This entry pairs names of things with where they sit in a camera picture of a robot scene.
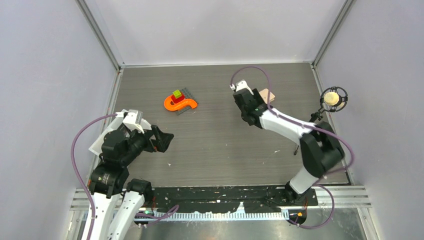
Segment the tan card holder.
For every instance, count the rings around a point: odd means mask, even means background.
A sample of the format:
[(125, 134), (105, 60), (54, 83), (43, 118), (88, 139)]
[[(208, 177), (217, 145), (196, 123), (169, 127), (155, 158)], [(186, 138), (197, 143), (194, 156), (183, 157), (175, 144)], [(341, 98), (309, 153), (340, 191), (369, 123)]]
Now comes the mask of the tan card holder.
[(268, 88), (260, 90), (259, 94), (266, 104), (275, 100), (275, 95)]

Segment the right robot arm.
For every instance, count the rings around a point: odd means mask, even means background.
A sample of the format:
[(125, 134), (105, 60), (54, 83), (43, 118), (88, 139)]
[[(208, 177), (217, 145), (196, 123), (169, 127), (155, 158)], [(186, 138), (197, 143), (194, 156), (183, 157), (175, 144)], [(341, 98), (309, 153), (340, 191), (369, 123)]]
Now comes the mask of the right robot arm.
[(284, 196), (291, 205), (299, 205), (313, 184), (337, 165), (345, 152), (327, 122), (315, 124), (279, 112), (268, 106), (259, 91), (231, 85), (241, 118), (250, 126), (275, 132), (298, 144), (302, 167), (284, 186)]

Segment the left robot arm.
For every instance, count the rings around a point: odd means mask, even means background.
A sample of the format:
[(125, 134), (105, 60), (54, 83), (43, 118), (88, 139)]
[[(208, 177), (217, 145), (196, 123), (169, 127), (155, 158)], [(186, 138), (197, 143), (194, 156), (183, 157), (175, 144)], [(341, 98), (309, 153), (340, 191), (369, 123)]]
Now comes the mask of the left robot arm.
[(121, 240), (141, 207), (154, 199), (151, 182), (134, 178), (128, 181), (128, 166), (142, 153), (164, 153), (174, 138), (153, 125), (142, 132), (124, 124), (107, 132), (99, 154), (100, 164), (89, 178), (90, 219), (83, 237), (87, 240)]

